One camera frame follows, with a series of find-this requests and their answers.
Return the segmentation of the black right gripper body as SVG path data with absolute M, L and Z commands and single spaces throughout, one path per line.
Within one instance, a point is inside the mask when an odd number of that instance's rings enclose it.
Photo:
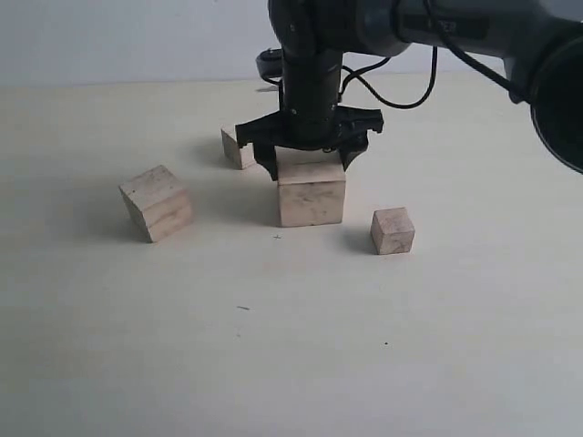
M 261 143 L 306 151 L 366 145 L 370 131 L 383 130 L 384 119 L 378 109 L 340 103 L 342 67 L 338 51 L 303 57 L 282 49 L 282 76 L 275 79 L 279 108 L 238 124 L 239 146 Z

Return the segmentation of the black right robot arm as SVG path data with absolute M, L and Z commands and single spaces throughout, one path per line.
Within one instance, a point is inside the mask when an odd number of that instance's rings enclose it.
M 579 1 L 271 1 L 279 47 L 256 60 L 279 107 L 236 126 L 240 147 L 272 179 L 276 148 L 335 152 L 349 166 L 381 132 L 377 109 L 341 103 L 347 53 L 387 62 L 412 44 L 446 48 L 529 105 L 534 128 L 563 165 L 582 169 L 582 4 Z

